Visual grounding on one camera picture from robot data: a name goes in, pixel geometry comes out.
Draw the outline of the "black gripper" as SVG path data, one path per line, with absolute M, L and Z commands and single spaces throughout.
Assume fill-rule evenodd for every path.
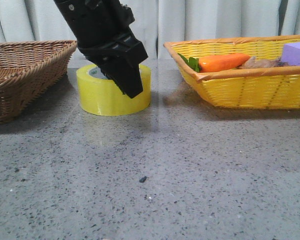
M 142 93 L 139 64 L 148 54 L 130 28 L 135 21 L 132 9 L 118 0 L 56 0 L 54 3 L 86 59 L 95 63 L 129 98 Z

